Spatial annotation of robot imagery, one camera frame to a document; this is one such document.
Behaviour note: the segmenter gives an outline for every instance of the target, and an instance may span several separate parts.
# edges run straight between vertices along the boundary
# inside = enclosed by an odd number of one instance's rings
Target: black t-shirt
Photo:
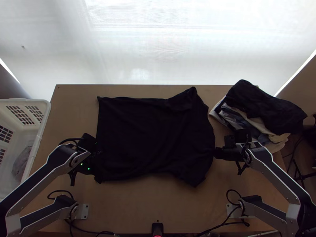
[[[95,180],[171,173],[196,187],[213,161],[215,136],[196,88],[169,99],[98,97]]]

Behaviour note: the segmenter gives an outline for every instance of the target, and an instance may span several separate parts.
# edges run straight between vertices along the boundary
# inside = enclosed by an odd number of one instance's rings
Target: gray cloth
[[[28,161],[28,157],[30,156],[31,150],[31,146],[25,147],[13,164],[11,173],[13,174],[14,178],[19,182],[21,182],[22,180],[22,176]]]
[[[239,113],[226,107],[225,103],[221,106],[221,112],[219,113],[219,115],[222,116],[236,129],[249,129],[251,132],[251,136],[257,139],[258,142],[260,142],[263,146],[271,142],[267,134],[261,133],[257,128],[255,128],[248,121],[246,121]]]

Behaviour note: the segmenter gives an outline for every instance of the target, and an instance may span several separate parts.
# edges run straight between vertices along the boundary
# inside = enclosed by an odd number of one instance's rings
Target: black cloth
[[[196,187],[213,161],[215,136],[196,88],[169,99],[98,97],[99,183],[171,173]]]
[[[271,132],[281,135],[303,130],[306,113],[287,100],[270,96],[246,80],[238,81],[227,93],[215,111],[220,112],[223,103],[245,112],[249,119],[260,117]]]

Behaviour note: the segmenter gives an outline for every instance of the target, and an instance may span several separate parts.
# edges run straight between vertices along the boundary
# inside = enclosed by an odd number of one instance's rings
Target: folded clothes
[[[221,107],[221,112],[219,115],[229,122],[235,129],[249,129],[251,136],[258,140],[263,146],[271,142],[267,134],[260,132],[256,127],[245,120],[239,113],[231,110],[226,103],[224,103]]]
[[[230,107],[230,108],[231,110],[239,113],[246,121],[252,124],[252,126],[256,127],[260,132],[267,134],[269,136],[270,141],[273,143],[282,142],[286,140],[289,135],[291,135],[290,133],[276,135],[264,126],[264,123],[261,118],[247,118],[246,113],[242,112],[241,110],[237,108],[233,108],[233,107]]]
[[[235,86],[233,86],[232,89],[237,88],[237,90],[241,90],[240,87],[243,84],[246,84],[247,88],[255,87],[255,86],[252,86],[247,81],[242,80],[242,81],[239,81]],[[244,128],[248,129],[252,135],[252,140],[259,141],[271,153],[277,152],[285,146],[285,143],[288,141],[288,136],[290,135],[289,132],[283,133],[283,134],[278,134],[278,135],[275,134],[274,132],[270,131],[265,126],[264,120],[261,117],[249,118],[249,115],[246,112],[240,110],[239,108],[228,105],[227,101],[230,101],[230,100],[229,99],[227,100],[227,97],[228,96],[226,95],[221,101],[219,101],[213,107],[213,109],[211,110],[211,112],[209,114],[212,115],[214,118],[216,118],[220,123],[222,123],[226,127],[230,128],[231,130],[244,129]],[[254,99],[250,99],[249,103],[255,103],[254,101],[256,101],[256,99],[257,99],[256,97],[254,97]],[[253,108],[254,105],[249,105],[249,103],[248,102],[245,103],[245,101],[240,102],[235,98],[235,100],[233,100],[232,104],[237,105],[237,106],[243,104],[243,106],[245,106],[245,107]],[[258,103],[257,106],[259,106],[259,104],[261,104],[263,107],[265,107],[264,109],[261,109],[261,112],[268,111],[267,104],[269,104],[269,103],[264,104],[264,99],[261,103]],[[292,103],[289,104],[289,103],[287,103],[287,101],[283,101],[283,100],[279,103],[279,105],[281,105],[281,104],[285,104],[285,107],[287,107],[287,106],[290,107],[287,109],[292,109],[292,111],[295,111],[298,108],[296,105],[294,105]],[[284,109],[282,107],[280,107],[279,110],[281,112],[284,111]],[[273,116],[275,116],[277,114],[277,111],[270,111],[270,112],[267,112],[267,114],[272,114]],[[291,122],[289,122],[289,121],[293,122],[293,119],[291,117],[288,117],[287,119],[285,119],[283,121],[283,124],[290,124]]]
[[[213,161],[208,107],[195,87],[169,99],[98,97],[95,180],[170,173],[196,187]]]
[[[247,118],[261,118],[265,127],[276,135],[298,133],[303,130],[304,111],[290,101],[270,96],[248,81],[238,81],[215,108],[220,113],[223,103],[247,114]]]

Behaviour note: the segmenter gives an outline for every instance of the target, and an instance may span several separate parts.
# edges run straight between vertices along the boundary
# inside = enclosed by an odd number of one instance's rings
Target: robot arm
[[[258,195],[242,197],[239,202],[244,214],[261,219],[285,237],[299,237],[303,233],[316,236],[316,205],[309,194],[273,161],[272,154],[259,142],[247,142],[246,136],[242,138],[240,134],[236,137],[239,141],[232,142],[231,136],[226,137],[225,146],[217,148],[215,157],[245,162],[244,167],[261,172],[289,202],[285,213],[265,204]]]
[[[0,236],[30,236],[57,219],[81,218],[86,206],[66,195],[26,216],[20,217],[19,213],[57,176],[69,173],[89,155],[90,152],[71,143],[59,145],[45,165],[0,202]]]

